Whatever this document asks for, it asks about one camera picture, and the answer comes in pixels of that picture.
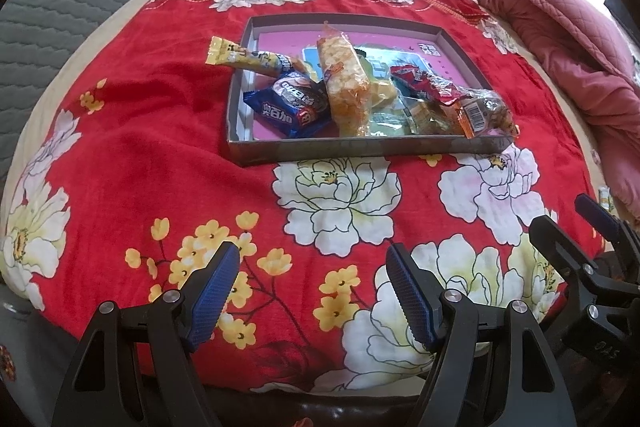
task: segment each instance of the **pink blanket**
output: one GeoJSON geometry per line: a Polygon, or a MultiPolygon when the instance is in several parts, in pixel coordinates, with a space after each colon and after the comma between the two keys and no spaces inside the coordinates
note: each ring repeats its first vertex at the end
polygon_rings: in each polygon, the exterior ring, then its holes
{"type": "Polygon", "coordinates": [[[586,0],[478,0],[507,20],[593,126],[612,193],[640,218],[640,89],[615,24],[586,0]]]}

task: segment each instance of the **metal bolt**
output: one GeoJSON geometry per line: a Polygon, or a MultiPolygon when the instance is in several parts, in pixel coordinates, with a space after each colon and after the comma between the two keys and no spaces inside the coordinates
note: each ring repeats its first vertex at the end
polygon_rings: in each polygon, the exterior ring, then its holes
{"type": "Polygon", "coordinates": [[[162,300],[164,302],[175,302],[180,298],[180,292],[178,290],[169,290],[168,292],[164,292],[162,295],[162,300]]]}
{"type": "Polygon", "coordinates": [[[527,305],[522,301],[513,301],[511,303],[511,306],[518,313],[525,313],[529,309],[529,308],[527,308],[527,305]]]}
{"type": "Polygon", "coordinates": [[[462,300],[462,293],[458,290],[447,290],[444,292],[444,298],[449,302],[460,302],[462,300]]]}
{"type": "Polygon", "coordinates": [[[98,309],[100,310],[100,313],[106,315],[107,313],[111,313],[113,308],[113,303],[111,301],[107,301],[103,302],[98,309]]]}

